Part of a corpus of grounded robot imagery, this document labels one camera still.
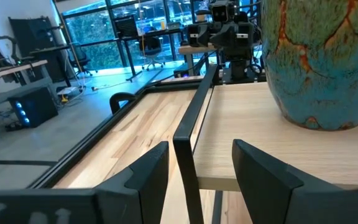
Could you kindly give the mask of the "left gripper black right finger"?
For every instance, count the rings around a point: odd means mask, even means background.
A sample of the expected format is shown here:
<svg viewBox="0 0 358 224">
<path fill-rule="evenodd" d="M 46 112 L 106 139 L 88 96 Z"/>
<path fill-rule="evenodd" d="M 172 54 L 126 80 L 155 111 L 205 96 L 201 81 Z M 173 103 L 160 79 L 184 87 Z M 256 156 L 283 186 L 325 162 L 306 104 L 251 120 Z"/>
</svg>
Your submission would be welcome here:
<svg viewBox="0 0 358 224">
<path fill-rule="evenodd" d="M 232 142 L 232 162 L 253 224 L 358 224 L 358 189 L 342 189 L 241 139 Z"/>
</svg>

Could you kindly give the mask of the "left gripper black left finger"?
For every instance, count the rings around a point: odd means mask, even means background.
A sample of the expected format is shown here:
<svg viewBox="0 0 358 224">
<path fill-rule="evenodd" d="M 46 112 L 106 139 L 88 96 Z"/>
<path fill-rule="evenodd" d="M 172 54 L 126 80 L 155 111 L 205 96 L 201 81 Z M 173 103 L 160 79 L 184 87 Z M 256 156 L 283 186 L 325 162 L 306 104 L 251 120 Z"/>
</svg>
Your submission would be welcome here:
<svg viewBox="0 0 358 224">
<path fill-rule="evenodd" d="M 0 190 L 0 224 L 159 224 L 168 168 L 162 141 L 93 188 Z"/>
</svg>

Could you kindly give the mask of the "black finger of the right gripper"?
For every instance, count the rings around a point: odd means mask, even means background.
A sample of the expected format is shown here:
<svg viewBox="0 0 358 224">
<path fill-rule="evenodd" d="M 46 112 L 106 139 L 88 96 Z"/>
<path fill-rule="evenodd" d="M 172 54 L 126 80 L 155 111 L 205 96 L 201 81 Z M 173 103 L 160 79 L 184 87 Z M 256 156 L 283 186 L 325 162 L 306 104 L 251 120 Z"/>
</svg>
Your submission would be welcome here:
<svg viewBox="0 0 358 224">
<path fill-rule="evenodd" d="M 250 22 L 224 24 L 210 42 L 220 47 L 251 47 L 254 44 L 254 25 Z"/>
<path fill-rule="evenodd" d="M 207 47 L 212 23 L 196 23 L 187 26 L 188 44 L 192 47 Z"/>
</svg>

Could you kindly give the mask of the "green blue glazed mug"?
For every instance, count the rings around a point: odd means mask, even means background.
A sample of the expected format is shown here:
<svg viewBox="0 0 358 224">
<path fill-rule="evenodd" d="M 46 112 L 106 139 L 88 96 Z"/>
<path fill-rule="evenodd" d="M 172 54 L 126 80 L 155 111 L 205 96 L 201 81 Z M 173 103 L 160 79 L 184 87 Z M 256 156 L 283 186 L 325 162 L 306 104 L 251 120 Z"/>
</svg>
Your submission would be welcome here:
<svg viewBox="0 0 358 224">
<path fill-rule="evenodd" d="M 267 83 L 308 129 L 358 126 L 358 0 L 262 0 Z"/>
</svg>

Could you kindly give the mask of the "small wooden table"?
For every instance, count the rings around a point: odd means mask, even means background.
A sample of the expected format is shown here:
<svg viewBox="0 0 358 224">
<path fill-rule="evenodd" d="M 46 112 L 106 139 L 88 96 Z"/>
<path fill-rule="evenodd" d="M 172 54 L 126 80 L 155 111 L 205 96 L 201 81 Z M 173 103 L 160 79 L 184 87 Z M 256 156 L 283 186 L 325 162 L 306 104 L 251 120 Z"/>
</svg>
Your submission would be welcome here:
<svg viewBox="0 0 358 224">
<path fill-rule="evenodd" d="M 209 56 L 215 51 L 217 51 L 217 48 L 213 44 L 208 44 L 207 47 L 192 47 L 190 45 L 184 45 L 178 49 L 178 53 L 185 57 L 188 66 L 188 75 L 190 77 L 198 76 L 198 71 L 203 65 L 206 65 L 206 68 L 209 67 Z M 203 57 L 195 65 L 193 55 L 201 53 L 203 53 Z"/>
</svg>

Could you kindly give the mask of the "long black desk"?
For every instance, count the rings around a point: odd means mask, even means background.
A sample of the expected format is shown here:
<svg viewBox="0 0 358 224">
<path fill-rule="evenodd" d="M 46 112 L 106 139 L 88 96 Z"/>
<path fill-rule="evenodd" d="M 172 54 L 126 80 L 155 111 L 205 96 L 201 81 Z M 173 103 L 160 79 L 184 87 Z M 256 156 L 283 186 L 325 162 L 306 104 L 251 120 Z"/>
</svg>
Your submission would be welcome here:
<svg viewBox="0 0 358 224">
<path fill-rule="evenodd" d="M 150 32 L 146 32 L 145 34 L 139 35 L 137 33 L 136 30 L 133 30 L 131 32 L 124 32 L 124 31 L 118 31 L 116 33 L 117 38 L 114 39 L 114 41 L 116 42 L 123 42 L 125 50 L 126 50 L 126 54 L 127 54 L 127 58 L 129 61 L 129 65 L 131 68 L 131 72 L 132 72 L 132 76 L 130 78 L 127 78 L 126 81 L 130 81 L 132 82 L 132 80 L 138 76 L 138 74 L 140 74 L 141 72 L 135 72 L 135 67 L 134 67 L 134 63 L 132 60 L 132 54 L 131 51 L 129 49 L 129 45 L 128 45 L 128 41 L 131 40 L 140 40 L 141 44 L 143 45 L 142 50 L 144 50 L 144 46 L 145 46 L 145 41 L 147 39 L 151 39 L 152 37 L 160 37 L 163 35 L 173 35 L 173 34 L 178 34 L 180 36 L 180 40 L 184 40 L 185 36 L 184 36 L 184 29 L 183 28 L 176 28 L 176 29 L 164 29 L 164 30 L 155 30 L 155 31 L 150 31 Z"/>
</svg>

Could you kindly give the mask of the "black office chair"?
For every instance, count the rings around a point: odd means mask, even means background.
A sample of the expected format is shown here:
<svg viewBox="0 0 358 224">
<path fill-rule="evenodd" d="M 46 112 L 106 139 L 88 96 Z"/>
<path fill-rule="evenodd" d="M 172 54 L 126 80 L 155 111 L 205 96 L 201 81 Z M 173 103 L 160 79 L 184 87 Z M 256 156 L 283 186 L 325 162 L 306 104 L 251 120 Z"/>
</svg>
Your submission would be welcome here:
<svg viewBox="0 0 358 224">
<path fill-rule="evenodd" d="M 78 69 L 78 71 L 75 72 L 75 76 L 77 77 L 78 74 L 84 73 L 85 75 L 89 74 L 92 77 L 93 74 L 85 68 L 91 60 L 87 57 L 79 43 L 74 42 L 72 43 L 72 46 L 73 49 L 68 50 L 68 59 L 71 66 Z"/>
<path fill-rule="evenodd" d="M 162 52 L 162 42 L 158 37 L 144 37 L 139 39 L 139 50 L 144 58 L 149 59 L 147 66 L 143 65 L 142 69 L 150 70 L 150 66 L 155 67 L 156 64 L 160 64 L 163 68 L 165 62 L 157 60 L 158 55 Z"/>
</svg>

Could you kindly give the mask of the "light wooden tray board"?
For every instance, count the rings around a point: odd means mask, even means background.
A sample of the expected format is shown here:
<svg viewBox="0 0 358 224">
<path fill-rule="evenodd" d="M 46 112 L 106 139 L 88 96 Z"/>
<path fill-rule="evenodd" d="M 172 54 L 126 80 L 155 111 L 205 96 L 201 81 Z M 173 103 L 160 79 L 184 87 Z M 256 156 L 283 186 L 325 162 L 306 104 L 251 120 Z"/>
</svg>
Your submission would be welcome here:
<svg viewBox="0 0 358 224">
<path fill-rule="evenodd" d="M 196 93 L 173 136 L 185 189 L 190 224 L 204 222 L 200 192 L 216 193 L 239 186 L 231 159 L 233 139 L 347 189 L 358 188 L 358 126 L 342 131 L 313 131 L 287 121 L 268 85 L 220 85 L 212 65 L 196 82 Z"/>
</svg>

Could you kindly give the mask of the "small black monitor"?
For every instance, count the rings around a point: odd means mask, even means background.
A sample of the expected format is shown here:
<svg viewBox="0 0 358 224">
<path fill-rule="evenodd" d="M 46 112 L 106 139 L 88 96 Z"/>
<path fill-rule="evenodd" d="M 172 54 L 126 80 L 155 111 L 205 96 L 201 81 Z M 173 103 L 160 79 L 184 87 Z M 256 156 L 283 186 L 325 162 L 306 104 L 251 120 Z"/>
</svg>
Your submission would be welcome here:
<svg viewBox="0 0 358 224">
<path fill-rule="evenodd" d="M 117 36 L 120 39 L 138 36 L 137 26 L 133 15 L 116 18 L 114 24 L 116 26 Z"/>
</svg>

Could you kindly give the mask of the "white floor power strip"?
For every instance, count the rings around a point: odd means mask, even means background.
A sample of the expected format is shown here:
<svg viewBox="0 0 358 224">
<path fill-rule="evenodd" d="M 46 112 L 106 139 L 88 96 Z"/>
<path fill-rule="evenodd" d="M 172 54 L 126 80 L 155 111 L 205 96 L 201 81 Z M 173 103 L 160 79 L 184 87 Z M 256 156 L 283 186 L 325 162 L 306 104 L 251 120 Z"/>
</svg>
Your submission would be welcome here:
<svg viewBox="0 0 358 224">
<path fill-rule="evenodd" d="M 65 104 L 70 100 L 74 99 L 78 94 L 80 94 L 80 90 L 78 87 L 66 87 L 57 92 L 57 96 L 60 99 L 60 102 Z"/>
</svg>

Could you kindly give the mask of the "computer tower blue lights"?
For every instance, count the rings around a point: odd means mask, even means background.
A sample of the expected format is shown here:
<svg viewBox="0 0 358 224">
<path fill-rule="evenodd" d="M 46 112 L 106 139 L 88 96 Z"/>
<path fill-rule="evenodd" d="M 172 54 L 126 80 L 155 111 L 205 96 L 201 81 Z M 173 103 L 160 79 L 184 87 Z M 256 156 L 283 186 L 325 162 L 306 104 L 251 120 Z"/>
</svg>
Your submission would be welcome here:
<svg viewBox="0 0 358 224">
<path fill-rule="evenodd" d="M 57 107 L 47 87 L 33 88 L 8 99 L 20 124 L 36 128 L 58 116 Z"/>
</svg>

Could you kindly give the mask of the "black cabinet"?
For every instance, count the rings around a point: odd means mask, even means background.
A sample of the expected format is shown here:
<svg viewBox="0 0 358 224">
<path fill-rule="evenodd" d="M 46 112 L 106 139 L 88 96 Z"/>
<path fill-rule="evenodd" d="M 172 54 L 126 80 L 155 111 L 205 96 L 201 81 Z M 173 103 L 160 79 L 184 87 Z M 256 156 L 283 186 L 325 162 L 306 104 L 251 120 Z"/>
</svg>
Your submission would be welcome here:
<svg viewBox="0 0 358 224">
<path fill-rule="evenodd" d="M 66 45 L 58 44 L 48 17 L 36 19 L 8 18 L 14 37 L 17 41 L 20 54 L 23 58 L 46 60 L 46 69 L 53 82 L 65 82 L 71 87 L 69 77 L 65 71 L 63 51 Z"/>
</svg>

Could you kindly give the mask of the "wooden workbench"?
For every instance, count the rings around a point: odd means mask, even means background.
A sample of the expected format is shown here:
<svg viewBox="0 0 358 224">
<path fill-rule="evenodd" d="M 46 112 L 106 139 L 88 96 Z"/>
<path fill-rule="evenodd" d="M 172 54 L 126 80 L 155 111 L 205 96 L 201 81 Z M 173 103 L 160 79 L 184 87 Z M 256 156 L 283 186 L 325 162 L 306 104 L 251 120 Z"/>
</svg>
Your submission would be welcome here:
<svg viewBox="0 0 358 224">
<path fill-rule="evenodd" d="M 46 70 L 46 64 L 48 64 L 47 60 L 39 60 L 23 65 L 0 68 L 0 93 L 22 87 L 30 87 L 31 85 L 51 85 L 52 80 Z M 17 75 L 18 83 L 15 81 L 5 82 L 4 79 L 9 75 Z"/>
</svg>

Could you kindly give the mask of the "black aluminium table frame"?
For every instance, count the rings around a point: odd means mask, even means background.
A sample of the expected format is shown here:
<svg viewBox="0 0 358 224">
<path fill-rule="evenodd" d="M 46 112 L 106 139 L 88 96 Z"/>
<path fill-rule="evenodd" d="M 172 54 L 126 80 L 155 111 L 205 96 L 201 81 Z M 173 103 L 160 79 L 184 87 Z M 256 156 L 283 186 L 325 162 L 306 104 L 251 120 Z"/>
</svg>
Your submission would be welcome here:
<svg viewBox="0 0 358 224">
<path fill-rule="evenodd" d="M 159 83 L 145 86 L 134 94 L 114 94 L 109 100 L 112 115 L 94 128 L 92 132 L 71 148 L 56 164 L 47 169 L 27 187 L 29 189 L 53 187 L 148 94 L 195 90 L 198 88 L 200 82 L 200 80 L 183 80 L 178 82 Z"/>
</svg>

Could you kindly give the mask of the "glass window wall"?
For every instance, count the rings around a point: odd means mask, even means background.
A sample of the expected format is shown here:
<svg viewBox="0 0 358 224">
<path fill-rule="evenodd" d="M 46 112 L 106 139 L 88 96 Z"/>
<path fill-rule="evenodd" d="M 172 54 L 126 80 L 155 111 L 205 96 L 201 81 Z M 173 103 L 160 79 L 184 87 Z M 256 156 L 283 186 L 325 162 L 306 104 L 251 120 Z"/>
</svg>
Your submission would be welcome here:
<svg viewBox="0 0 358 224">
<path fill-rule="evenodd" d="M 144 34 L 163 30 L 170 23 L 188 25 L 196 21 L 196 11 L 205 9 L 205 0 L 99 0 L 62 12 L 70 40 L 86 44 L 90 68 L 128 67 L 147 63 L 137 40 L 118 41 L 117 30 L 111 21 L 118 17 L 133 16 L 137 31 Z"/>
</svg>

